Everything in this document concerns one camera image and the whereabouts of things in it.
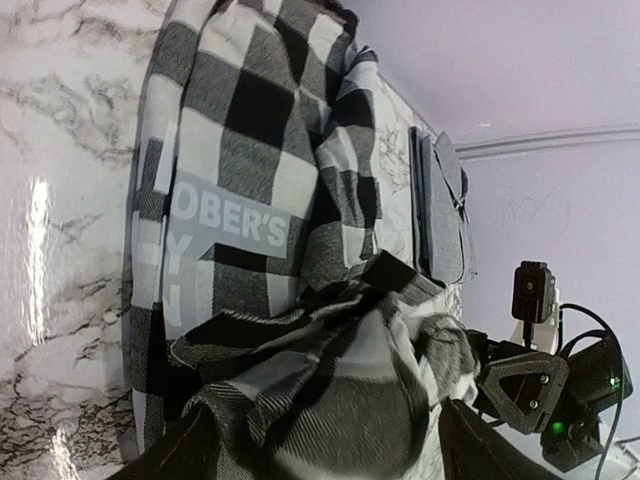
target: marble table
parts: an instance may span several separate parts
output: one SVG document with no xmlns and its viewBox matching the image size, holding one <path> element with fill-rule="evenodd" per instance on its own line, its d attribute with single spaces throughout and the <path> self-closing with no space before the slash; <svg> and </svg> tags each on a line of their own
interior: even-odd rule
<svg viewBox="0 0 640 480">
<path fill-rule="evenodd" d="M 2 479 L 102 479 L 135 452 L 121 352 L 125 204 L 168 3 L 0 2 Z M 382 80 L 376 109 L 382 246 L 410 262 L 407 128 L 427 126 Z"/>
</svg>

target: black check square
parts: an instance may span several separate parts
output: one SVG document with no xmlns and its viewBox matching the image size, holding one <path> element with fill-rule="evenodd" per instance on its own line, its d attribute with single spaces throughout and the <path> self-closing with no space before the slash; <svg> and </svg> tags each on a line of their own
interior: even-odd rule
<svg viewBox="0 0 640 480">
<path fill-rule="evenodd" d="M 235 85 L 224 125 L 256 141 L 282 149 L 294 101 L 293 92 L 243 71 Z"/>
</svg>

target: small black camera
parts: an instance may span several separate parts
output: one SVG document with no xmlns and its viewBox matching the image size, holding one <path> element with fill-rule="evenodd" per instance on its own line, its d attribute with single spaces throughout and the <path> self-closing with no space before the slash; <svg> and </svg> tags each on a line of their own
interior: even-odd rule
<svg viewBox="0 0 640 480">
<path fill-rule="evenodd" d="M 522 262 L 516 269 L 511 314 L 527 323 L 543 323 L 553 312 L 556 278 L 546 263 Z"/>
</svg>

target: green led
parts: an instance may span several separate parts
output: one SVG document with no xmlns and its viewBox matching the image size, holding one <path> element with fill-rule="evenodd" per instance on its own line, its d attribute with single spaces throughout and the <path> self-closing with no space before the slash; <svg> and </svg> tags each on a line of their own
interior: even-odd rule
<svg viewBox="0 0 640 480">
<path fill-rule="evenodd" d="M 551 431 L 554 435 L 562 435 L 564 433 L 564 423 L 556 422 L 551 425 Z"/>
</svg>

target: wall molding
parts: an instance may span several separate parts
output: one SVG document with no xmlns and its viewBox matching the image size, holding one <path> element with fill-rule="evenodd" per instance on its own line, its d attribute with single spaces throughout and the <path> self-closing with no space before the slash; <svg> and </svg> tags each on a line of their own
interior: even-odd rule
<svg viewBox="0 0 640 480">
<path fill-rule="evenodd" d="M 507 155 L 627 142 L 640 143 L 640 124 L 547 132 L 455 147 L 461 160 L 474 162 Z"/>
</svg>

